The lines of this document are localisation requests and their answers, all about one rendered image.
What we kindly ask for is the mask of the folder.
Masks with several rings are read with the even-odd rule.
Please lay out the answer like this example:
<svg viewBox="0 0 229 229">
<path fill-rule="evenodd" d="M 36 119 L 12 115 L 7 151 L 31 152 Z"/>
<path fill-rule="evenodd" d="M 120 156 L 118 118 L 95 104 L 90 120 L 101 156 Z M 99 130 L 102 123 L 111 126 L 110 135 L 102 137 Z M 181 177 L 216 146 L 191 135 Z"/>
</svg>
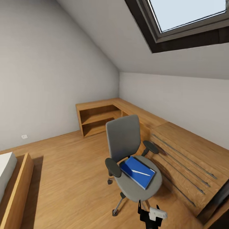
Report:
<svg viewBox="0 0 229 229">
<path fill-rule="evenodd" d="M 133 156 L 131 156 L 121 166 L 121 170 L 144 189 L 147 187 L 149 181 L 151 180 L 151 178 L 155 173 L 155 171 L 151 170 L 149 167 L 142 164 L 139 160 L 137 160 Z M 138 172 L 133 172 L 132 170 L 142 172 L 143 174 Z"/>
</svg>

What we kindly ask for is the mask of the swivel chair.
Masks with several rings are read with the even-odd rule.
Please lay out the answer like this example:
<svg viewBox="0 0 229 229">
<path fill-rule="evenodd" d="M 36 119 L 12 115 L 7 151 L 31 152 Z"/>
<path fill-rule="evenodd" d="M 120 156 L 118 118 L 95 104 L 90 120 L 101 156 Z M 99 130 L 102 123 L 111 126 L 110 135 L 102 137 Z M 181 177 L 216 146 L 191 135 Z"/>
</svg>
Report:
<svg viewBox="0 0 229 229">
<path fill-rule="evenodd" d="M 116 211 L 125 197 L 135 203 L 140 203 L 141 201 L 143 210 L 147 211 L 142 202 L 153 197 L 160 189 L 162 185 L 162 174 L 158 167 L 145 156 L 149 151 L 158 154 L 159 150 L 151 142 L 145 140 L 143 144 L 146 149 L 142 155 L 133 156 L 155 171 L 147 188 L 143 190 L 140 185 L 121 170 L 121 166 L 131 155 L 137 153 L 141 144 L 138 115 L 134 114 L 108 121 L 106 123 L 106 132 L 110 158 L 106 158 L 105 165 L 108 168 L 109 176 L 114 176 L 114 178 L 108 178 L 108 184 L 111 184 L 111 180 L 114 180 L 122 191 L 120 193 L 121 200 L 117 207 L 112 210 L 112 216 L 116 216 Z"/>
</svg>

